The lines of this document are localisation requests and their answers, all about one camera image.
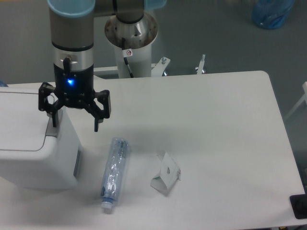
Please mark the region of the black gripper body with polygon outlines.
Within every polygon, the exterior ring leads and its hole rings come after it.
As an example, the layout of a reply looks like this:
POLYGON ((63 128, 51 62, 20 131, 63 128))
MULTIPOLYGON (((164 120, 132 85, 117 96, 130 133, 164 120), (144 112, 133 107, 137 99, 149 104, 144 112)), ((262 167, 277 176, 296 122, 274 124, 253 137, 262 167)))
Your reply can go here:
POLYGON ((54 107, 63 106, 80 109, 93 109, 94 102, 94 67, 65 73, 64 69, 54 65, 54 94, 58 98, 54 107))

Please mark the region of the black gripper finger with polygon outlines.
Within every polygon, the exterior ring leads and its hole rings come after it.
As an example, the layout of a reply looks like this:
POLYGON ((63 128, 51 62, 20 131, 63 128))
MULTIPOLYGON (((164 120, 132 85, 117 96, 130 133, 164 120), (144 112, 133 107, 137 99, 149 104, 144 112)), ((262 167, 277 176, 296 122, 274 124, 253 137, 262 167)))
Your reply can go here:
POLYGON ((66 95, 59 88, 52 86, 47 82, 43 82, 38 89, 38 109, 45 111, 46 114, 52 118, 53 127, 59 125, 58 111, 65 105, 66 95), (48 97, 51 94, 57 97, 54 103, 50 103, 48 97))
POLYGON ((83 108, 94 118, 94 132, 99 129, 99 124, 111 115, 110 91, 103 90, 86 94, 83 98, 83 108))

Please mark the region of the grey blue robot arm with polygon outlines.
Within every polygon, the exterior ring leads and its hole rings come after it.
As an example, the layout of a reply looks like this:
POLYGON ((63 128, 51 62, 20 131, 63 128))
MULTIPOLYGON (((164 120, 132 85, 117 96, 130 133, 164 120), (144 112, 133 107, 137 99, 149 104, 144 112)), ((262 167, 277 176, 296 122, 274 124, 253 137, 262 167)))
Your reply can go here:
POLYGON ((62 107, 84 109, 98 127, 111 114, 108 90, 94 90, 94 19, 108 17, 104 31, 114 47, 120 78, 152 75, 152 44, 158 25, 150 10, 164 0, 50 0, 55 84, 42 83, 38 108, 59 124, 62 107))

